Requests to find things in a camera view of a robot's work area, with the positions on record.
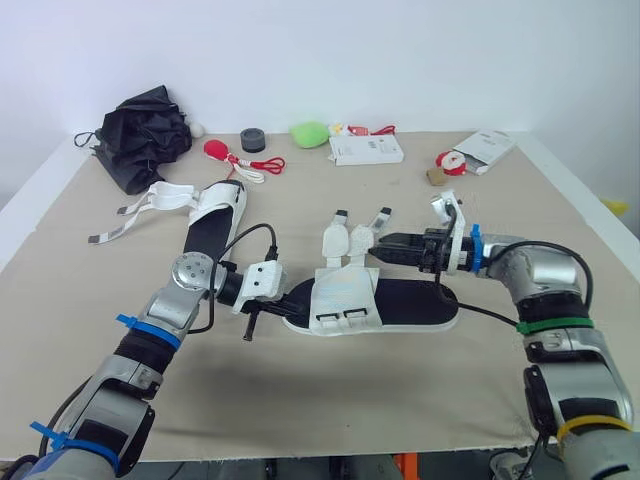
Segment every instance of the black tape roll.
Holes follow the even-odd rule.
[[[264,132],[259,128],[247,128],[240,132],[240,142],[242,149],[249,153],[261,152],[266,147]]]

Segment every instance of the green toy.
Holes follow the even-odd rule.
[[[314,148],[329,140],[329,129],[320,122],[307,122],[291,127],[293,141],[300,148]]]

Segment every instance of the blue cable tie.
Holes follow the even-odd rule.
[[[473,263],[471,264],[471,272],[478,273],[482,266],[484,242],[482,241],[482,233],[480,233],[480,225],[477,223],[474,223],[471,228],[471,240],[473,240]]]
[[[180,344],[182,343],[178,337],[171,335],[166,330],[163,330],[160,327],[156,327],[155,325],[151,325],[150,323],[141,322],[136,317],[129,317],[127,315],[123,315],[122,313],[116,317],[116,320],[124,323],[127,327],[133,330],[139,330],[141,332],[146,332],[151,335],[154,335],[158,338],[161,338],[173,348],[178,350],[180,348]]]
[[[118,455],[110,448],[107,448],[98,443],[89,442],[87,440],[70,440],[69,434],[67,432],[54,432],[50,428],[47,428],[46,426],[38,422],[31,422],[31,425],[29,426],[45,437],[50,438],[51,447],[54,450],[63,450],[65,448],[87,450],[89,452],[97,453],[98,455],[108,460],[115,472],[118,472],[118,469],[120,468],[120,460],[118,459]]]

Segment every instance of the small brown object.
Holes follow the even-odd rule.
[[[427,178],[434,187],[441,187],[447,183],[447,175],[442,167],[433,167],[427,170]]]

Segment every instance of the white table edge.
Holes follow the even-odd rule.
[[[640,241],[564,164],[529,132],[509,132],[540,172],[584,217],[640,282]],[[51,204],[91,154],[67,138],[0,210],[0,272],[35,231]]]

